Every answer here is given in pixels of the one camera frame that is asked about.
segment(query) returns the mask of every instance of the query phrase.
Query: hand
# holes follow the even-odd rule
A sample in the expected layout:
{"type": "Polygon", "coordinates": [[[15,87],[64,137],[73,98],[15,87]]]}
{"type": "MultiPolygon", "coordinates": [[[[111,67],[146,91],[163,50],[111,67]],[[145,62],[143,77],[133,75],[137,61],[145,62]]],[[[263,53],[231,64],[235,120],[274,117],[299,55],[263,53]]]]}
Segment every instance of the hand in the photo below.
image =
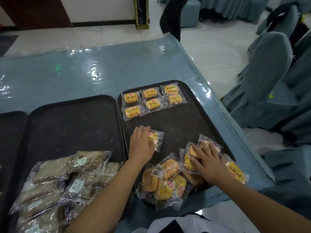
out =
{"type": "Polygon", "coordinates": [[[219,158],[219,153],[213,144],[209,143],[209,145],[206,145],[205,142],[201,144],[203,150],[196,145],[192,145],[192,147],[200,159],[202,159],[203,164],[200,164],[195,158],[191,159],[192,163],[209,184],[217,186],[221,180],[229,177],[229,171],[227,170],[224,156],[221,154],[221,158],[219,158]]]}
{"type": "Polygon", "coordinates": [[[130,151],[128,154],[128,160],[132,160],[142,167],[149,162],[155,152],[155,144],[148,140],[150,127],[145,127],[144,131],[143,128],[144,126],[135,127],[130,139],[130,151]]]}

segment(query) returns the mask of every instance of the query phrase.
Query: blue tablecloth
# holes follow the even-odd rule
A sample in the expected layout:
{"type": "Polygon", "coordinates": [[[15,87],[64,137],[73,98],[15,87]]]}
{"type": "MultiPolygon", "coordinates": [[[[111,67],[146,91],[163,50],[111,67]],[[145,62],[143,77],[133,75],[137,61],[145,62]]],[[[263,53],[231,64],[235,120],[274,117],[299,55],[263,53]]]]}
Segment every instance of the blue tablecloth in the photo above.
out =
{"type": "MultiPolygon", "coordinates": [[[[0,59],[0,113],[25,111],[49,103],[106,94],[117,99],[130,88],[167,80],[188,84],[236,158],[250,175],[248,186],[261,190],[274,185],[274,176],[248,143],[244,133],[199,70],[172,36],[162,39],[50,52],[0,59]]],[[[185,215],[229,198],[217,187],[189,196],[180,212],[168,208],[155,212],[135,196],[129,217],[117,232],[148,227],[160,217],[185,215]]]]}

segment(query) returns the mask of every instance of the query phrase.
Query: wall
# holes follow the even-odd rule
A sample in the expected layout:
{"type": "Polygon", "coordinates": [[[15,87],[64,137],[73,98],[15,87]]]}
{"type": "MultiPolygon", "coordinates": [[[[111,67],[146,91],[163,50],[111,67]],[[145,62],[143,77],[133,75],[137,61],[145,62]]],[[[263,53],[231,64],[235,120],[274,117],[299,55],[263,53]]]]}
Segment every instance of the wall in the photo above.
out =
{"type": "Polygon", "coordinates": [[[15,26],[10,17],[6,14],[6,12],[0,6],[0,23],[3,26],[15,26]]]}
{"type": "Polygon", "coordinates": [[[135,19],[134,0],[61,0],[72,23],[135,19]]]}
{"type": "Polygon", "coordinates": [[[281,3],[281,0],[269,0],[268,7],[275,9],[276,7],[279,6],[280,3],[281,3]]]}

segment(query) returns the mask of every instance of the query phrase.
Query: dark mat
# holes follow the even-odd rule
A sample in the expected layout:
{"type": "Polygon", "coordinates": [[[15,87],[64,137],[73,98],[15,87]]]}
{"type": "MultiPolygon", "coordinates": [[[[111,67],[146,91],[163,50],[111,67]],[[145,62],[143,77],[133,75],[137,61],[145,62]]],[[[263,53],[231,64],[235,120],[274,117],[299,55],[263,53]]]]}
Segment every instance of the dark mat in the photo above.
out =
{"type": "Polygon", "coordinates": [[[0,57],[5,55],[17,38],[18,35],[0,36],[0,57]]]}

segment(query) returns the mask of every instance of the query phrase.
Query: barcode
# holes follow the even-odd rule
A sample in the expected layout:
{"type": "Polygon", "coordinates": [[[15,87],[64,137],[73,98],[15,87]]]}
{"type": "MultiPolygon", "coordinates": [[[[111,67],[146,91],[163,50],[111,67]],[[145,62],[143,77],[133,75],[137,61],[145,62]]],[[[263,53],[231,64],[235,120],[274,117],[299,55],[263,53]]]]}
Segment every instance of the barcode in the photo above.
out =
{"type": "Polygon", "coordinates": [[[162,177],[163,172],[158,171],[158,170],[152,170],[151,175],[156,176],[156,177],[162,177]]]}

